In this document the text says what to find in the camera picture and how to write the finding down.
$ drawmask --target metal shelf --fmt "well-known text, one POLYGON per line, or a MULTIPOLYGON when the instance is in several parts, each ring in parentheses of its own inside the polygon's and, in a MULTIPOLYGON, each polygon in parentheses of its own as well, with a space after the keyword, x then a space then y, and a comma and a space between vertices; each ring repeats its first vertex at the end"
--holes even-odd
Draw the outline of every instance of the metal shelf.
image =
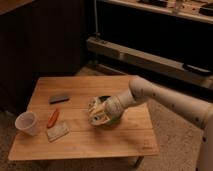
POLYGON ((192 5, 191 8, 193 10, 189 10, 188 8, 188 11, 187 11, 186 8, 181 9, 180 6, 186 5, 189 7, 190 5, 186 3, 182 3, 178 0, 167 1, 169 5, 166 8, 138 3, 137 0, 98 0, 98 1, 213 24, 213 17, 205 16, 197 12, 200 6, 192 5))

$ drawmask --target dark cabinet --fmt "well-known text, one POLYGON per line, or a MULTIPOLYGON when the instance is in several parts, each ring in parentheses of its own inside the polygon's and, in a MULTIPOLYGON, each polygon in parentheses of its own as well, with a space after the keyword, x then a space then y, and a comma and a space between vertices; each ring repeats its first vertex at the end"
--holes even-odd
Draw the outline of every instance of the dark cabinet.
POLYGON ((39 76, 72 75, 84 62, 81 0, 36 0, 0 16, 0 108, 26 110, 39 76))
POLYGON ((32 11, 37 71, 45 75, 76 72, 83 62, 83 1, 36 0, 32 11))

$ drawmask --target black object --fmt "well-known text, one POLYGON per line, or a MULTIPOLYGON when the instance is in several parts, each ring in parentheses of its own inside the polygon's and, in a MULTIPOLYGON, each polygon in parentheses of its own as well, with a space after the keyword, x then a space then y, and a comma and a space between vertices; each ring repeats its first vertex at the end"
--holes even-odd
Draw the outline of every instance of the black object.
POLYGON ((158 7, 166 7, 167 6, 167 1, 162 1, 162 0, 139 0, 139 3, 144 3, 144 4, 150 4, 150 5, 155 5, 158 7))
POLYGON ((188 64, 183 64, 183 68, 185 70, 188 70, 190 72, 193 72, 193 73, 201 75, 201 76, 211 76, 213 74, 213 71, 199 70, 199 69, 196 69, 195 67, 192 67, 192 66, 190 66, 188 64))
POLYGON ((55 103, 59 103, 59 102, 68 101, 69 99, 70 99, 69 94, 57 94, 57 95, 51 96, 49 98, 49 103, 55 104, 55 103))
POLYGON ((202 5, 199 13, 207 16, 213 16, 213 3, 202 5))

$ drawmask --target shelf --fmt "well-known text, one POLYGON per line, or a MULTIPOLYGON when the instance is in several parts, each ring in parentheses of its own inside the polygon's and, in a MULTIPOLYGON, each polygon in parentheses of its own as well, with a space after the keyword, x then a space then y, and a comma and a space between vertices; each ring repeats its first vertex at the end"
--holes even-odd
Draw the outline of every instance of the shelf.
POLYGON ((0 0, 0 15, 24 6, 34 0, 0 0))
POLYGON ((213 24, 213 16, 206 16, 199 13, 201 6, 205 3, 212 2, 212 0, 185 0, 184 2, 168 0, 166 1, 166 7, 158 7, 145 3, 139 3, 138 0, 98 1, 213 24))

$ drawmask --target eraser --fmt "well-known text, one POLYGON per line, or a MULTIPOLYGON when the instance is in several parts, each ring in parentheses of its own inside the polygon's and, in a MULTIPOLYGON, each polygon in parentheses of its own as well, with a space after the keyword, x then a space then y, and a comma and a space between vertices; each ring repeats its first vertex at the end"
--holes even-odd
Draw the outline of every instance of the eraser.
POLYGON ((70 99, 70 95, 67 93, 57 94, 49 98, 49 103, 54 104, 54 103, 68 101, 69 99, 70 99))

